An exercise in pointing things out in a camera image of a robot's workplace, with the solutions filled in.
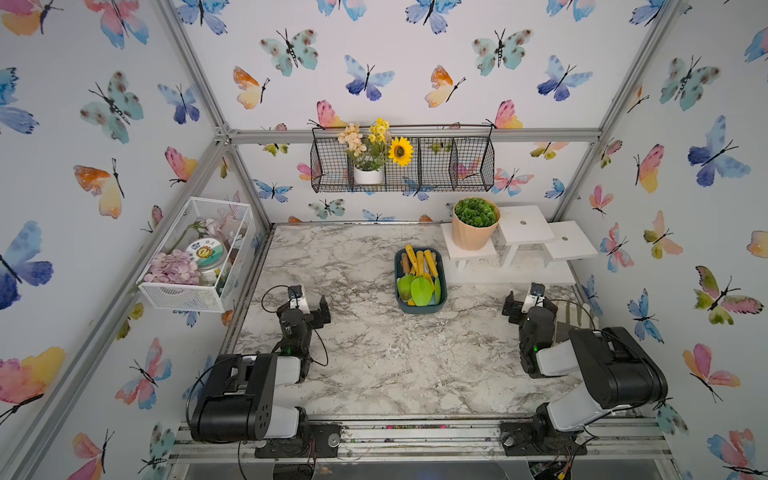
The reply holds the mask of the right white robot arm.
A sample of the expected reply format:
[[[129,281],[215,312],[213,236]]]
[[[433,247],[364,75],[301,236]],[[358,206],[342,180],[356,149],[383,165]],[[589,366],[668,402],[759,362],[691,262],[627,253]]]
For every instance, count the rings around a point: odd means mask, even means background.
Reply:
[[[626,329],[577,328],[557,343],[557,306],[534,283],[523,301],[509,294],[502,315],[518,326],[520,364],[531,378],[581,375],[582,383],[537,407],[529,420],[500,425],[507,456],[578,454],[579,434],[608,415],[666,398],[662,370]]]

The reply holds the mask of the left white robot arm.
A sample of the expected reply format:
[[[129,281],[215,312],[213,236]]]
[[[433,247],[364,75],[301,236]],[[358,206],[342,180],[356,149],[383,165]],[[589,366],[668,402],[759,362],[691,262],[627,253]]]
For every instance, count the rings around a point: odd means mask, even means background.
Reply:
[[[274,403],[275,388],[306,380],[315,359],[310,352],[317,329],[331,322],[324,296],[318,308],[309,310],[298,300],[279,307],[276,315],[282,338],[272,351],[255,354],[223,354],[206,369],[202,391],[187,420],[198,442],[224,444],[288,441],[304,446],[311,427],[301,407]]]

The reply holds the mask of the green shovel yellow handle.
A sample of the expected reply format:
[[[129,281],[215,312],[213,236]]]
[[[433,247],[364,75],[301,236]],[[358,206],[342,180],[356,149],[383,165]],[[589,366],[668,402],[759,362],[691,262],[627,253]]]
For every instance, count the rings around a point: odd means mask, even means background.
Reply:
[[[411,286],[412,300],[418,307],[428,306],[433,296],[433,283],[426,265],[424,252],[416,252],[417,276]]]
[[[426,265],[429,269],[429,275],[431,277],[433,287],[434,287],[433,294],[435,298],[435,303],[439,304],[442,299],[442,287],[441,287],[441,281],[439,277],[438,264],[437,264],[435,255],[431,250],[424,251],[424,258],[425,258]]]
[[[411,271],[412,273],[410,275],[404,276],[402,273],[402,268],[400,266],[400,259],[399,259],[399,266],[401,268],[401,275],[397,279],[397,290],[398,295],[401,301],[408,303],[412,301],[412,293],[411,293],[411,286],[413,281],[416,279],[417,276],[417,268],[416,268],[416,252],[413,249],[413,247],[410,244],[407,244],[404,247],[404,250],[402,252],[406,252],[408,254],[408,257],[411,262]]]

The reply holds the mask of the green shovel wooden handle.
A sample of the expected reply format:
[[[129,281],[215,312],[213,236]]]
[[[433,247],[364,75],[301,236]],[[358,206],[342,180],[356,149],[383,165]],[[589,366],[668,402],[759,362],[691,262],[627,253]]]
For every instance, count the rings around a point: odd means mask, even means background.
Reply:
[[[402,252],[400,255],[400,266],[404,276],[410,275],[412,273],[411,262],[406,252]]]

